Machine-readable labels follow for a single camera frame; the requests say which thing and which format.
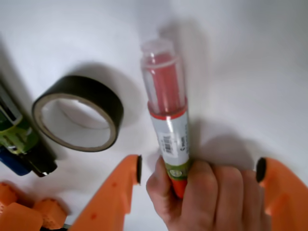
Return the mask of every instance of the green label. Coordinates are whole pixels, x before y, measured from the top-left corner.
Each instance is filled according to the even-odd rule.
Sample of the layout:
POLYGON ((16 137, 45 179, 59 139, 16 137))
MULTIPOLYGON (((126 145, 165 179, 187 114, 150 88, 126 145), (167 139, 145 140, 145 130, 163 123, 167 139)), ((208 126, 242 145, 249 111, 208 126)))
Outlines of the green label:
POLYGON ((167 173, 170 178, 174 180, 185 180, 188 176, 189 168, 191 167, 191 160, 188 160, 185 164, 179 166, 173 166, 165 163, 167 173))
POLYGON ((25 118, 13 127, 0 131, 0 144, 13 154, 27 153, 39 141, 37 133, 32 130, 25 118))

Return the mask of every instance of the marker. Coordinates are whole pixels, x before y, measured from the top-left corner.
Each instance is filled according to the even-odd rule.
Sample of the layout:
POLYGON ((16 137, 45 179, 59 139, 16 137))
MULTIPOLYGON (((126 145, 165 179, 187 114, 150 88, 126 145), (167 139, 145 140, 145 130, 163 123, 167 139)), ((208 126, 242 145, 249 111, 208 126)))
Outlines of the marker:
POLYGON ((44 177, 57 168, 53 156, 1 85, 0 144, 27 163, 39 177, 44 177))
POLYGON ((141 50, 148 109, 174 191, 183 198, 191 162, 187 99, 180 57, 172 42, 164 39, 146 42, 141 50))

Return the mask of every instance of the finger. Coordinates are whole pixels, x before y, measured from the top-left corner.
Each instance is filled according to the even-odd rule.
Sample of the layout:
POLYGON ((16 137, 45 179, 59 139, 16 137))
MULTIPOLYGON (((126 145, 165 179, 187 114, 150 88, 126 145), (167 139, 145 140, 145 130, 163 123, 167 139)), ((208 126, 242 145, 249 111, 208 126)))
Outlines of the finger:
POLYGON ((183 198, 182 219, 198 227, 213 225, 218 186, 211 166, 204 161, 195 161, 188 173, 183 198))
POLYGON ((262 208, 261 187, 256 181, 254 171, 242 171, 242 177, 244 182, 243 222, 245 230, 259 230, 262 208))
POLYGON ((218 230, 240 230, 244 186, 241 172, 234 167, 214 167, 218 181, 216 227, 218 230))
POLYGON ((157 214, 166 224, 180 216, 181 201, 173 194, 162 157, 157 160, 155 172, 148 179, 146 189, 157 214))

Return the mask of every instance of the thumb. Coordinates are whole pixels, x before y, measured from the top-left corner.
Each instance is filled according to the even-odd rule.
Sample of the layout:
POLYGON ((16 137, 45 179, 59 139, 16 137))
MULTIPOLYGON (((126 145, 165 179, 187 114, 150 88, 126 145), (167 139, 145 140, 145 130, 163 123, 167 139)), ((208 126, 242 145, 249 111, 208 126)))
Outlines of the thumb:
POLYGON ((155 172, 150 176, 146 189, 157 214, 167 225, 180 217, 182 202, 175 197, 162 157, 159 157, 155 172))

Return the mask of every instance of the white surface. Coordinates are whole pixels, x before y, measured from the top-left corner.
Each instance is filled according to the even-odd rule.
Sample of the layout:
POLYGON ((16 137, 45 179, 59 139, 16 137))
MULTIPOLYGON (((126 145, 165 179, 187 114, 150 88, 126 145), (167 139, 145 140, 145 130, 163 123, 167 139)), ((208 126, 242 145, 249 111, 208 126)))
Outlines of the white surface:
POLYGON ((0 34, 13 65, 2 57, 1 69, 28 113, 71 72, 102 81, 125 107, 107 151, 81 153, 49 141, 59 156, 54 173, 18 177, 1 165, 0 180, 33 199, 61 198, 72 223, 124 156, 142 154, 142 183, 125 230, 165 230, 145 190, 158 144, 139 63, 140 41, 160 31, 176 38, 183 54, 195 154, 244 167, 274 156, 308 183, 307 8, 306 0, 0 0, 0 34))

